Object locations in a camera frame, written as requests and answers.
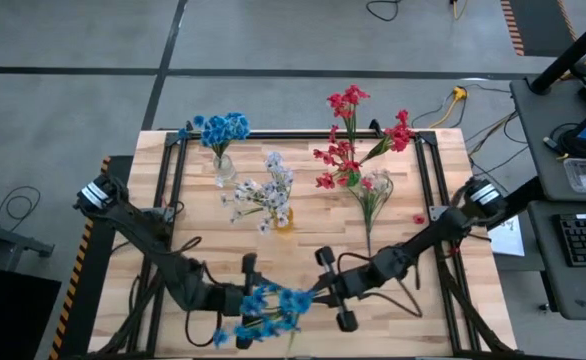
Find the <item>yellow and black hazard tape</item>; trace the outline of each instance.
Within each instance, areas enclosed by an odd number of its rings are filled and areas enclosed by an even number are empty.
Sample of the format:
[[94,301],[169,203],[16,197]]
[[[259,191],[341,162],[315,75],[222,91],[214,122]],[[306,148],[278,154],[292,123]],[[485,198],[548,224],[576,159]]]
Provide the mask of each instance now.
[[[102,160],[102,168],[100,172],[106,173],[109,167],[111,158],[107,157]],[[84,264],[84,258],[86,257],[86,251],[88,250],[89,243],[91,241],[91,231],[93,230],[93,221],[86,219],[84,225],[84,233],[80,240],[80,247],[75,257],[75,266],[71,272],[71,279],[69,280],[69,288],[66,291],[66,297],[64,298],[64,304],[62,304],[62,312],[60,313],[60,320],[57,324],[57,330],[55,331],[55,337],[53,338],[53,346],[49,353],[49,360],[57,360],[60,357],[60,351],[62,349],[62,341],[64,340],[64,333],[66,332],[66,326],[69,322],[69,314],[73,307],[73,299],[75,298],[75,292],[80,282],[80,275],[82,274],[82,265]]]
[[509,36],[511,37],[511,42],[513,43],[515,53],[520,56],[524,56],[524,45],[522,44],[522,36],[520,36],[520,30],[518,30],[517,23],[515,22],[515,16],[513,15],[511,2],[509,0],[501,0],[500,3],[502,4],[504,19],[506,19],[506,26],[509,28]]
[[573,25],[571,25],[571,21],[569,20],[569,16],[566,14],[566,8],[564,8],[564,1],[557,0],[557,4],[560,6],[560,11],[562,11],[562,16],[564,17],[564,22],[566,22],[566,27],[569,29],[569,33],[571,34],[571,38],[575,42],[575,40],[577,40],[577,36],[575,36],[575,29],[573,29]]

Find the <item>yellow plug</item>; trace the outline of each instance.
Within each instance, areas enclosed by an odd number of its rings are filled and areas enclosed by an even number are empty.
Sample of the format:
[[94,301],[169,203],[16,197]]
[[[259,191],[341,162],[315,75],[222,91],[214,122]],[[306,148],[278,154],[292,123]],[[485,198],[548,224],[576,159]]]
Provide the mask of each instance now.
[[466,92],[466,90],[462,89],[459,86],[456,86],[453,89],[453,95],[455,96],[454,97],[455,101],[460,101],[460,100],[466,99],[469,94]]

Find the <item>black floor stripe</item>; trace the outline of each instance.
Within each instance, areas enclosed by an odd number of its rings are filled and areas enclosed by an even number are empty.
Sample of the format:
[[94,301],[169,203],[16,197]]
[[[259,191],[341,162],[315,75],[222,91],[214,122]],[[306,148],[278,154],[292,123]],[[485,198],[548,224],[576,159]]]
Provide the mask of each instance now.
[[155,83],[153,83],[153,89],[151,90],[151,97],[149,98],[149,103],[146,106],[146,112],[144,113],[142,130],[151,130],[153,127],[155,113],[157,112],[157,106],[160,103],[160,96],[162,95],[162,88],[164,87],[164,81],[166,80],[171,57],[173,56],[173,50],[175,49],[175,42],[177,41],[177,35],[180,32],[186,2],[187,0],[180,0],[177,4],[175,16],[173,16],[173,23],[171,23],[171,30],[169,31],[169,37],[166,39],[164,53],[162,54],[162,60],[160,61],[160,69],[155,77]]
[[369,71],[369,70],[285,70],[285,69],[169,69],[168,76],[194,77],[281,77],[281,78],[352,78],[352,79],[425,79],[425,80],[521,80],[529,73]]
[[158,69],[152,68],[0,66],[0,74],[153,76],[157,73]]
[[525,56],[556,57],[573,44],[561,0],[509,0]]

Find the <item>clear glass vase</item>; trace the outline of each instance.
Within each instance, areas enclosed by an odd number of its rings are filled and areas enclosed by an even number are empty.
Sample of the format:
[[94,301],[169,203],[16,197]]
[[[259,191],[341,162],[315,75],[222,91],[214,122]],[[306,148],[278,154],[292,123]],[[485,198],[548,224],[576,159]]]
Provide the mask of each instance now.
[[226,154],[222,154],[221,158],[216,156],[215,159],[213,159],[213,167],[217,174],[217,180],[222,183],[233,180],[237,176],[235,166],[233,166],[233,161],[231,161],[231,158]]

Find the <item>green leaf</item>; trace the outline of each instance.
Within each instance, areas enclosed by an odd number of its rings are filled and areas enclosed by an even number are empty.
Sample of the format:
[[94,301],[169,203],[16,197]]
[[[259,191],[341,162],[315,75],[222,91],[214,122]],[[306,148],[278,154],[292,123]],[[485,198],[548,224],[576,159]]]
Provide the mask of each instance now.
[[356,173],[356,172],[351,172],[349,174],[349,180],[346,182],[346,186],[355,186],[357,185],[357,183],[360,182],[360,177],[362,175],[360,175],[360,173]]

